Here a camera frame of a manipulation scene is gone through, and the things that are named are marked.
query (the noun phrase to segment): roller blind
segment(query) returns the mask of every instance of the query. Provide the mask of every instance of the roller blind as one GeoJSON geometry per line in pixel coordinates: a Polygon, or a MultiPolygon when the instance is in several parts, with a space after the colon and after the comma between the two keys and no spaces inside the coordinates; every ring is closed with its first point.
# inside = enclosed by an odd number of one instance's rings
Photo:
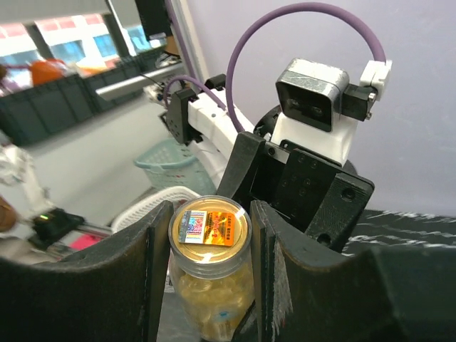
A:
{"type": "Polygon", "coordinates": [[[0,24],[108,12],[105,0],[1,0],[0,24]]]}
{"type": "Polygon", "coordinates": [[[141,24],[135,0],[110,0],[120,25],[127,29],[141,24]]]}

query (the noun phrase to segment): plastic jar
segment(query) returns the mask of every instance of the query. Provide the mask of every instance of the plastic jar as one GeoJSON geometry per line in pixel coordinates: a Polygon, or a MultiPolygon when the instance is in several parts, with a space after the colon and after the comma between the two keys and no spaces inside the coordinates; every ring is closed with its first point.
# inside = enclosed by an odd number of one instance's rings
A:
{"type": "MultiPolygon", "coordinates": [[[[230,341],[254,300],[252,224],[248,214],[225,197],[199,197],[174,214],[168,234],[171,282],[181,298],[187,320],[207,341],[230,341]],[[194,225],[189,228],[190,217],[204,213],[205,223],[196,229],[194,225]],[[227,220],[230,225],[223,225],[227,220]],[[227,238],[224,241],[231,240],[231,245],[189,243],[206,226],[216,227],[210,234],[222,234],[227,238]]],[[[211,236],[214,235],[206,233],[204,238],[211,236]]]]}

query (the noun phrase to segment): black marble surface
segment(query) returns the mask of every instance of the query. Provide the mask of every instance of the black marble surface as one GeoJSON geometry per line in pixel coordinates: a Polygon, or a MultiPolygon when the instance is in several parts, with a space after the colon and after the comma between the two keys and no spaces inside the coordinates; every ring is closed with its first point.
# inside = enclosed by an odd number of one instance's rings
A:
{"type": "MultiPolygon", "coordinates": [[[[375,245],[456,249],[456,218],[366,210],[343,253],[353,256],[375,245]]],[[[164,295],[157,341],[201,341],[174,293],[164,295]]]]}

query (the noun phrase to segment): gold lid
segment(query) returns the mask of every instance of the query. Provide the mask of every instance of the gold lid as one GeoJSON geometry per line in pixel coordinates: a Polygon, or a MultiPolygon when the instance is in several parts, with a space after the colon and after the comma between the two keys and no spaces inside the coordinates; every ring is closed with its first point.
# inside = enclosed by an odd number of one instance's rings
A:
{"type": "Polygon", "coordinates": [[[222,277],[221,274],[228,275],[223,269],[236,271],[237,265],[241,264],[239,261],[244,261],[252,237],[250,226],[249,215],[236,202],[222,196],[203,196],[181,206],[171,219],[168,234],[173,254],[182,269],[194,276],[215,279],[222,277]],[[179,242],[182,216],[187,210],[232,213],[235,218],[233,245],[227,247],[179,242]],[[230,262],[233,259],[236,259],[236,265],[230,262]]]}

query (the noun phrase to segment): transparent jar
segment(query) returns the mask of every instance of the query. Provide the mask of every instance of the transparent jar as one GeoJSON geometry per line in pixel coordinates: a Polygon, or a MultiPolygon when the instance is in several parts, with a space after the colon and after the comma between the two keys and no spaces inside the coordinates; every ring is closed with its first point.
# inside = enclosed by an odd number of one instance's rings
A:
{"type": "Polygon", "coordinates": [[[204,196],[184,204],[172,217],[170,277],[187,320],[201,337],[228,342],[254,300],[250,259],[252,224],[236,202],[221,196],[204,196]],[[234,218],[232,246],[182,243],[186,213],[231,213],[234,218]]]}

